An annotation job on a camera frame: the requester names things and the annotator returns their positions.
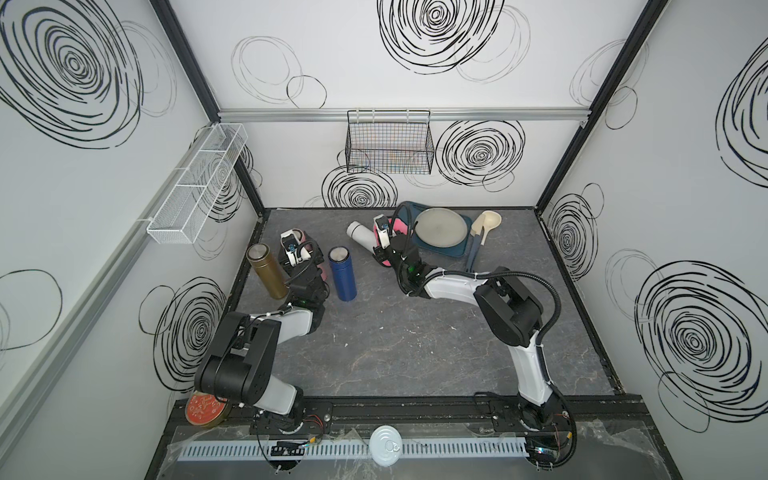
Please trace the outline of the white thermos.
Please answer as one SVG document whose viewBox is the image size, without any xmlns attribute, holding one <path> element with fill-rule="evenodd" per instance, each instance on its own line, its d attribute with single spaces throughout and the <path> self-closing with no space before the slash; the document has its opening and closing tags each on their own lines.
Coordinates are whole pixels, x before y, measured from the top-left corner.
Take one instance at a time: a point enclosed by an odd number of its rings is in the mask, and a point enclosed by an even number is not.
<svg viewBox="0 0 768 480">
<path fill-rule="evenodd" d="M 370 253 L 374 252 L 374 248 L 377 246 L 376 234 L 358 221 L 351 222 L 346 229 L 347 236 L 362 246 Z"/>
</svg>

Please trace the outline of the grey round plate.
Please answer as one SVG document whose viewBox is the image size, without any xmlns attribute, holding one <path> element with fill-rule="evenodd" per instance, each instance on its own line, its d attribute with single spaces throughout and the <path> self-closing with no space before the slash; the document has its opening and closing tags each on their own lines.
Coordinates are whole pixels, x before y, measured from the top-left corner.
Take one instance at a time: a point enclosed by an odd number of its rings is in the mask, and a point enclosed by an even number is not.
<svg viewBox="0 0 768 480">
<path fill-rule="evenodd" d="M 464 218 L 453 210 L 430 208 L 416 217 L 415 234 L 427 245 L 451 248 L 466 239 L 468 227 Z"/>
</svg>

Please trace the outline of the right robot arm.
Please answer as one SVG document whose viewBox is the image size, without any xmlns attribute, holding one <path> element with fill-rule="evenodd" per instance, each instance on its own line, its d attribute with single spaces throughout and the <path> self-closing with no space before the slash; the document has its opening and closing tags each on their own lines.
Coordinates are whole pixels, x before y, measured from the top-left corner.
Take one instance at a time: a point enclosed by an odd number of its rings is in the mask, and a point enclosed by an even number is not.
<svg viewBox="0 0 768 480">
<path fill-rule="evenodd" d="M 499 267 L 491 272 L 446 270 L 427 264 L 405 234 L 373 248 L 388 262 L 409 297 L 452 300 L 480 309 L 494 336 L 510 351 L 518 381 L 518 408 L 540 427 L 555 415 L 555 386 L 543 354 L 543 338 L 559 319 L 562 301 L 545 279 Z"/>
</svg>

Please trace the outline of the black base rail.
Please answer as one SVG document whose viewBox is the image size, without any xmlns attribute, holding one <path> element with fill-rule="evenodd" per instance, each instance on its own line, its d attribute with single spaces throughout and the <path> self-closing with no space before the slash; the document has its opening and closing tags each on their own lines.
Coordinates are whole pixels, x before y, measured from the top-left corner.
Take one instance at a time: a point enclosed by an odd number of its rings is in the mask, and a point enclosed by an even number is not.
<svg viewBox="0 0 768 480">
<path fill-rule="evenodd" d="M 554 394 L 543 407 L 516 395 L 476 392 L 470 396 L 321 397 L 308 396 L 294 417 L 258 409 L 254 434 L 299 436 L 329 434 L 343 425 L 462 423 L 488 426 L 497 433 L 552 436 L 563 440 L 577 431 L 565 400 Z"/>
</svg>

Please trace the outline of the pink thermos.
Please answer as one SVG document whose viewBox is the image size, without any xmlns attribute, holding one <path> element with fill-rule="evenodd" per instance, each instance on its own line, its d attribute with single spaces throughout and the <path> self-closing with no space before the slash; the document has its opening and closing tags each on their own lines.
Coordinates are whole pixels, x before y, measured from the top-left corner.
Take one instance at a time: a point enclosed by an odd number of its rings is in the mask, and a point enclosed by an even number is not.
<svg viewBox="0 0 768 480">
<path fill-rule="evenodd" d="M 317 242 L 311 236 L 309 236 L 305 232 L 304 232 L 304 235 L 305 235 L 305 241 L 303 242 L 302 247 L 304 246 L 308 247 L 308 250 L 311 253 L 311 258 L 309 260 L 304 261 L 303 263 L 298 264 L 295 267 L 291 267 L 289 275 L 291 277 L 297 276 L 303 269 L 308 269 L 309 262 L 312 262 L 319 270 L 321 279 L 323 281 L 326 281 L 327 272 L 324 265 L 324 256 L 323 256 L 322 250 L 320 249 Z"/>
</svg>

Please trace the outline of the beige ladle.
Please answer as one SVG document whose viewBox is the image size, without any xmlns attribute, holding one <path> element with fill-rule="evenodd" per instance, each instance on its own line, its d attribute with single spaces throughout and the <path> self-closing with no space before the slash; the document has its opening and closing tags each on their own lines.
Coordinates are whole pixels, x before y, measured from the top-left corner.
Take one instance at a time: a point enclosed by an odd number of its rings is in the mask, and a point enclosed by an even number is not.
<svg viewBox="0 0 768 480">
<path fill-rule="evenodd" d="M 481 221 L 479 229 L 479 233 L 482 235 L 481 244 L 484 245 L 489 232 L 502 223 L 502 217 L 496 211 L 486 210 L 481 214 L 479 220 Z"/>
</svg>

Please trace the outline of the blue handled utensil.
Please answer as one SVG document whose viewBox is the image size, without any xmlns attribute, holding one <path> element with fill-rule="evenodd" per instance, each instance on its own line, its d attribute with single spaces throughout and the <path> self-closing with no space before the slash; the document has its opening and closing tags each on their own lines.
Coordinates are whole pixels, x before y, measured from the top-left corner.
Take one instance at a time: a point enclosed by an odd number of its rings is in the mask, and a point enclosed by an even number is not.
<svg viewBox="0 0 768 480">
<path fill-rule="evenodd" d="M 481 213 L 472 223 L 470 228 L 469 251 L 467 254 L 464 271 L 473 272 L 473 266 L 481 243 L 481 232 L 484 225 L 485 213 Z"/>
</svg>

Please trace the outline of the pink cloth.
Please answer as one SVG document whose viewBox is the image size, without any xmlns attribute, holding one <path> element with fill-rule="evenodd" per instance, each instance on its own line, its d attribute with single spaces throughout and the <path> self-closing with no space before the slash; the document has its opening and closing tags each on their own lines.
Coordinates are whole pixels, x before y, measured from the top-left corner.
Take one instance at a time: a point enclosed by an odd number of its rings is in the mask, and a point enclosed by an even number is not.
<svg viewBox="0 0 768 480">
<path fill-rule="evenodd" d="M 409 235 L 409 227 L 400 218 L 387 218 L 390 223 L 390 238 L 397 234 L 404 234 L 408 235 L 412 239 L 412 237 Z"/>
</svg>

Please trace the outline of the gold thermos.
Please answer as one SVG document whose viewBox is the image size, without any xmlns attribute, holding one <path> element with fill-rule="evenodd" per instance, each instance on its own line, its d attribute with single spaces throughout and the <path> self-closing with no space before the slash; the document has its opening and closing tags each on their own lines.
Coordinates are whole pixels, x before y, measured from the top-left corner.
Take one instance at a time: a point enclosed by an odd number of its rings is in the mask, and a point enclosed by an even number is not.
<svg viewBox="0 0 768 480">
<path fill-rule="evenodd" d="M 254 243 L 247 249 L 246 258 L 271 298 L 280 300 L 288 295 L 283 273 L 268 245 Z"/>
</svg>

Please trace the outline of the blue thermos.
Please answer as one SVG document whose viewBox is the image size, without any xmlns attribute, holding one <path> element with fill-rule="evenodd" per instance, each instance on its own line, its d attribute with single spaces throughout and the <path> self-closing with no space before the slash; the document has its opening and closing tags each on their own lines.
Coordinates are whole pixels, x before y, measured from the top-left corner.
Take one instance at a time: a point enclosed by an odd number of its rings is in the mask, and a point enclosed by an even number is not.
<svg viewBox="0 0 768 480">
<path fill-rule="evenodd" d="M 349 250 L 345 246 L 335 246 L 329 251 L 328 258 L 339 299 L 344 302 L 354 300 L 357 286 Z"/>
</svg>

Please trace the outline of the red gold round tin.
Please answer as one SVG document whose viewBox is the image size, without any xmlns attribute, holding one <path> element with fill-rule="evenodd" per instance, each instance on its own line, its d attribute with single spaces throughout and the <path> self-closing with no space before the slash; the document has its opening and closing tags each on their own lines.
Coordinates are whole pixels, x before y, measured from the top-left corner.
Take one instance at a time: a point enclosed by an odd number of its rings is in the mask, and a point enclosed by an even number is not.
<svg viewBox="0 0 768 480">
<path fill-rule="evenodd" d="M 196 427 L 211 428 L 222 423 L 232 405 L 218 400 L 214 395 L 195 391 L 187 400 L 185 418 Z"/>
</svg>

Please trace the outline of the teal tray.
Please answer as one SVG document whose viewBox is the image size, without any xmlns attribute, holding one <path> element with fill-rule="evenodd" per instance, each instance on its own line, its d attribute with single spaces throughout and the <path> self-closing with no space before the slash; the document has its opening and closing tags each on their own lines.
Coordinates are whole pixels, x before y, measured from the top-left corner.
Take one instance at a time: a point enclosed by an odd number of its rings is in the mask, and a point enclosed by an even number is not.
<svg viewBox="0 0 768 480">
<path fill-rule="evenodd" d="M 415 225 L 413 242 L 421 249 L 460 258 L 467 249 L 471 219 L 455 210 L 406 201 L 394 212 L 406 228 Z"/>
</svg>

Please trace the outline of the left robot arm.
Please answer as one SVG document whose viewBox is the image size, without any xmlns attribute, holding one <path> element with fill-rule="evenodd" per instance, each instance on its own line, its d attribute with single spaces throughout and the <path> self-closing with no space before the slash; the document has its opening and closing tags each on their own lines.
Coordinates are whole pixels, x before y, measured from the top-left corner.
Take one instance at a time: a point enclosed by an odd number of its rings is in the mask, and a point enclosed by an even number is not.
<svg viewBox="0 0 768 480">
<path fill-rule="evenodd" d="M 307 239 L 289 253 L 298 271 L 288 280 L 285 302 L 273 312 L 225 314 L 194 375 L 194 388 L 298 424 L 304 415 L 303 390 L 273 375 L 277 347 L 318 329 L 330 289 L 322 278 L 315 240 Z"/>
</svg>

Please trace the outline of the white mesh shelf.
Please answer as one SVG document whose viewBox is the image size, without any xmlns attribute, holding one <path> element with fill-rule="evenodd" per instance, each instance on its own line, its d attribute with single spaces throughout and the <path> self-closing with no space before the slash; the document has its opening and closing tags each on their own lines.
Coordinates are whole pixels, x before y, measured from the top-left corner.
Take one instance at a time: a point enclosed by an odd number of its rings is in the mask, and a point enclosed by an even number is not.
<svg viewBox="0 0 768 480">
<path fill-rule="evenodd" d="M 146 228 L 161 245 L 193 244 L 242 153 L 248 135 L 240 123 L 201 129 L 173 188 Z"/>
</svg>

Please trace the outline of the white round can lid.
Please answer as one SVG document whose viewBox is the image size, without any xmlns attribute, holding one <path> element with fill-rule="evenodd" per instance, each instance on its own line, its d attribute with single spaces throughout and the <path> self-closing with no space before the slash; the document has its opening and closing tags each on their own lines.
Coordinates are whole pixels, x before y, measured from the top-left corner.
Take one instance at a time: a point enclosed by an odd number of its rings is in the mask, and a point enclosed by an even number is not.
<svg viewBox="0 0 768 480">
<path fill-rule="evenodd" d="M 381 467 L 394 465 L 401 457 L 403 440 L 400 432 L 391 425 L 376 428 L 368 442 L 371 459 Z"/>
</svg>

